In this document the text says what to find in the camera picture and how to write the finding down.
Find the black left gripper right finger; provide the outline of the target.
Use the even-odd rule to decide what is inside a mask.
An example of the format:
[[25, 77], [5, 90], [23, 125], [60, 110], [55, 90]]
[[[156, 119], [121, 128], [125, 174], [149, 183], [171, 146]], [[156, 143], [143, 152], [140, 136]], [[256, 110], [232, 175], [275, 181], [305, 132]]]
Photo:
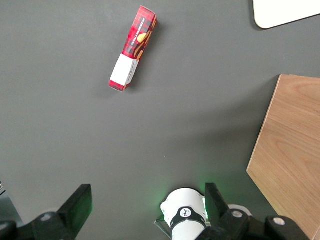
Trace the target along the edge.
[[307, 240], [308, 236], [292, 219], [275, 215], [264, 222], [245, 211], [230, 208], [215, 183], [205, 184], [205, 206], [211, 226], [198, 240]]

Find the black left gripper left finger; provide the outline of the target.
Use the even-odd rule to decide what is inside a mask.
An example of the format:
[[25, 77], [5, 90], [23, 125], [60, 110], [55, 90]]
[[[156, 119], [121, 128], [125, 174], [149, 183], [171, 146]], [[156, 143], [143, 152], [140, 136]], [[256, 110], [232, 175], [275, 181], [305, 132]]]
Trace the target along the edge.
[[0, 222], [2, 240], [75, 240], [92, 213], [92, 186], [82, 184], [57, 211], [45, 212], [24, 226]]

